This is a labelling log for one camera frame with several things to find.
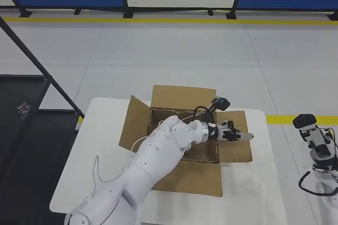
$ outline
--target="open cardboard box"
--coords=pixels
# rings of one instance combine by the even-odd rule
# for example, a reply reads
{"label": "open cardboard box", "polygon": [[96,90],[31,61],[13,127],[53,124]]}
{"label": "open cardboard box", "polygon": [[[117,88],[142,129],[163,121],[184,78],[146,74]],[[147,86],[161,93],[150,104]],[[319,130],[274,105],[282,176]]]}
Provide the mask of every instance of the open cardboard box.
{"label": "open cardboard box", "polygon": [[[192,115],[199,106],[208,106],[216,97],[214,89],[161,86],[153,88],[151,106],[131,96],[119,145],[128,150],[141,137],[149,135],[161,120],[171,115],[179,119]],[[234,121],[235,128],[248,132],[244,111],[215,112],[216,123]],[[154,187],[158,191],[222,196],[220,163],[252,161],[249,141],[208,141],[184,154],[177,167]]]}

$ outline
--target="white table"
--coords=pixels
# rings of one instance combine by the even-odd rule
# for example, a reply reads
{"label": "white table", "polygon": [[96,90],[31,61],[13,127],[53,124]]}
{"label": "white table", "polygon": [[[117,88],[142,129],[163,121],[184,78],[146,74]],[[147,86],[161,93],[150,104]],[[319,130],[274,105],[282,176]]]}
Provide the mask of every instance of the white table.
{"label": "white table", "polygon": [[[94,98],[88,108],[50,203],[68,213],[94,189],[92,168],[100,157],[100,175],[116,177],[134,153],[119,147],[129,100]],[[253,162],[222,163],[223,197],[150,191],[142,221],[156,224],[287,224],[265,115],[246,110]]]}

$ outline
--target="gray floor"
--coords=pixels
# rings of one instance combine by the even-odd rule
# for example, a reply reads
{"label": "gray floor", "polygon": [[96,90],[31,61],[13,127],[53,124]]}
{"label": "gray floor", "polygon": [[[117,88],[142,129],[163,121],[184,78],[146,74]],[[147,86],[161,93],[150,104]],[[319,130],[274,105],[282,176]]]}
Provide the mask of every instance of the gray floor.
{"label": "gray floor", "polygon": [[[58,15],[70,17],[72,12],[33,14]],[[122,15],[92,12],[82,15],[100,16]],[[263,15],[250,17],[247,13],[239,16],[268,19]],[[283,19],[281,15],[270,18]],[[327,20],[323,15],[296,18]],[[260,109],[269,115],[338,115],[338,26],[77,23],[10,23],[10,26],[83,111],[94,97],[128,99],[135,95],[150,100],[154,84],[170,84],[215,88],[219,95],[229,99],[232,107]],[[1,30],[0,73],[39,73]],[[69,108],[54,89],[50,89],[42,107]],[[334,129],[338,141],[338,127]],[[312,164],[305,143],[289,125],[269,125],[269,132],[288,224],[319,224],[316,199],[297,187],[300,176]]]}

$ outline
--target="black cable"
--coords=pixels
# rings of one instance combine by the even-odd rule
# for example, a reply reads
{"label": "black cable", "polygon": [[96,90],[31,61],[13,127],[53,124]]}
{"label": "black cable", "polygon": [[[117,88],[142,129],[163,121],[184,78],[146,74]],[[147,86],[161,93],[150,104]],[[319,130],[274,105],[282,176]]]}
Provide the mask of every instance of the black cable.
{"label": "black cable", "polygon": [[210,117],[213,119],[213,121],[215,121],[215,120],[214,120],[214,116],[210,113],[209,109],[206,108],[205,106],[197,106],[197,107],[194,109],[192,121],[195,120],[195,116],[196,116],[196,114],[197,114],[198,109],[205,109],[205,111],[207,112],[207,114],[209,114]]}
{"label": "black cable", "polygon": [[316,196],[335,196],[336,194],[338,194],[338,187],[336,187],[334,189],[334,191],[332,193],[317,193],[317,192],[313,192],[313,191],[309,191],[308,189],[304,188],[302,186],[302,183],[304,181],[304,179],[310,174],[310,170],[307,171],[300,179],[298,182],[298,186],[300,187],[300,189],[302,189],[303,191],[310,193],[312,195],[316,195]]}
{"label": "black cable", "polygon": [[333,128],[329,127],[328,129],[333,131],[333,136],[331,135],[331,139],[332,139],[333,142],[334,142],[334,152],[335,152],[335,155],[337,156],[338,145],[337,145],[337,143],[336,143],[336,133],[334,132],[334,129],[333,129]]}

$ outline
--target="yellow tape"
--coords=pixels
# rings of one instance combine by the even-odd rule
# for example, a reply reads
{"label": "yellow tape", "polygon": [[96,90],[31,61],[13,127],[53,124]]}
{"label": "yellow tape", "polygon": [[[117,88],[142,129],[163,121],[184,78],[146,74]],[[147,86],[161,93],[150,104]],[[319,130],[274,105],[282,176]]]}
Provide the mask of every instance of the yellow tape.
{"label": "yellow tape", "polygon": [[[292,124],[295,115],[267,115],[268,124]],[[338,125],[338,116],[315,116],[319,125]],[[82,123],[83,118],[79,118],[78,123]]]}
{"label": "yellow tape", "polygon": [[310,20],[227,20],[227,19],[172,19],[172,18],[45,18],[4,17],[6,22],[31,23],[174,23],[174,24],[264,24],[264,25],[336,25],[338,21]]}

